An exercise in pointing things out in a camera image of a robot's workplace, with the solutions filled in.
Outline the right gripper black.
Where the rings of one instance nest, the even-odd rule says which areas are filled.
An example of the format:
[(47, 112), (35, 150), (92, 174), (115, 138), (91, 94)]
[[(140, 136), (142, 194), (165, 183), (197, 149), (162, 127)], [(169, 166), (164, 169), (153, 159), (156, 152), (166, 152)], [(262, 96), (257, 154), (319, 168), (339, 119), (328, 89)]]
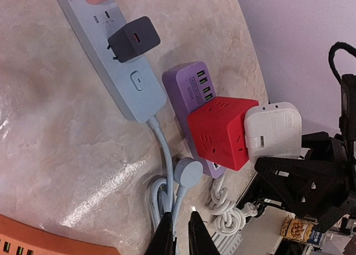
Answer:
[(302, 136), (304, 159), (261, 157), (255, 170), (279, 196), (285, 210), (316, 220), (324, 233), (348, 214), (355, 217), (354, 141), (326, 132)]

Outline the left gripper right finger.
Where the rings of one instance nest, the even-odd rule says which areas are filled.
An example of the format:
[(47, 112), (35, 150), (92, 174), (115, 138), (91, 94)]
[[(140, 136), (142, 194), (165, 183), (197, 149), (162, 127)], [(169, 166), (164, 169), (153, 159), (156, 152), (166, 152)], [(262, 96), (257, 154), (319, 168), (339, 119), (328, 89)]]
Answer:
[(193, 211), (188, 223), (189, 227), (189, 254), (192, 255), (220, 255), (214, 245), (199, 212)]

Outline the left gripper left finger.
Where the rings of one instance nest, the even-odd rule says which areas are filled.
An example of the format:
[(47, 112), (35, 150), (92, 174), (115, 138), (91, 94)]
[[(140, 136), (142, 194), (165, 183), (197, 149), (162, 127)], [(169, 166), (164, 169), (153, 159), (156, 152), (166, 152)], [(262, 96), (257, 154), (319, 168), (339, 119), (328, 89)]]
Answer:
[(174, 255), (175, 238), (173, 236), (172, 213), (166, 212), (151, 239), (144, 255)]

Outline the white plug adapter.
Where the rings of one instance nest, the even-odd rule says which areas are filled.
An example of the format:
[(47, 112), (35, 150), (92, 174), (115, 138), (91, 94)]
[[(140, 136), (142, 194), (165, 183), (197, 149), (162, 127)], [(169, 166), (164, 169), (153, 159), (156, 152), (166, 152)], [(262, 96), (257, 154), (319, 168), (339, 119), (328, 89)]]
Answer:
[(289, 102), (250, 108), (244, 119), (250, 162), (266, 156), (297, 159), (301, 155), (301, 127), (301, 115)]

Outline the red cube socket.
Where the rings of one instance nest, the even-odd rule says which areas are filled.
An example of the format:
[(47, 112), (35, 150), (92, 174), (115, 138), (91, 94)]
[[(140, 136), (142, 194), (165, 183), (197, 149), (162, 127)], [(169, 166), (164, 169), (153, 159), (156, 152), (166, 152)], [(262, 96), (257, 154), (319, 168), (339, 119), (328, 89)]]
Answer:
[(239, 171), (249, 160), (244, 119), (253, 99), (217, 96), (189, 114), (187, 123), (200, 157)]

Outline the orange power strip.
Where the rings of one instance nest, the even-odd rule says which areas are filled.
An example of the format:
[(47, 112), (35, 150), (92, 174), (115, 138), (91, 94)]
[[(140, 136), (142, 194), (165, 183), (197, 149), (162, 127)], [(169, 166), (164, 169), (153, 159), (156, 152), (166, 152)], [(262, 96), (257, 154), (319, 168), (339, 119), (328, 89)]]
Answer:
[(1, 215), (1, 254), (119, 254), (114, 247), (58, 236)]

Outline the purple power strip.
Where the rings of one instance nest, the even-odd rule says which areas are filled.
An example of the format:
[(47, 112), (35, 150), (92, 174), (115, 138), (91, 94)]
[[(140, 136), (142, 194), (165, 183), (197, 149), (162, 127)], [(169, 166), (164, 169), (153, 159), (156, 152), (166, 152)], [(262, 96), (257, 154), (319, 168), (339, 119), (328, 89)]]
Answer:
[(162, 74), (162, 82), (194, 159), (204, 167), (203, 173), (214, 179), (226, 168), (199, 157), (189, 129), (189, 114), (216, 96), (206, 64), (202, 61), (183, 63)]

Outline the light blue power strip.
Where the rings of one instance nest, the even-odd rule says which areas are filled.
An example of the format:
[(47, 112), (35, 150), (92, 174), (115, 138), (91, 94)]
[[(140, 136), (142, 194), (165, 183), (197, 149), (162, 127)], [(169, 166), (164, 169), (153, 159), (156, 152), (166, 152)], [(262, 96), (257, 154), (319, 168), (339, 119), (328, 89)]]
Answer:
[(144, 55), (121, 63), (108, 38), (126, 24), (115, 0), (57, 0), (82, 48), (114, 102), (128, 120), (146, 123), (167, 102), (166, 94)]

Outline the dark grey charger plug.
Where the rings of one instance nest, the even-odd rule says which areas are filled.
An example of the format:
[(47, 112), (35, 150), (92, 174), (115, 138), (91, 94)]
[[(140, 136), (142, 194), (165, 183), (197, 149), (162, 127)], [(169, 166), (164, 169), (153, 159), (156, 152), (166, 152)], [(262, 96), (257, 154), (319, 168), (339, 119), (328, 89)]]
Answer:
[(148, 16), (135, 19), (108, 38), (108, 48), (112, 50), (114, 60), (127, 62), (161, 43), (161, 39)]

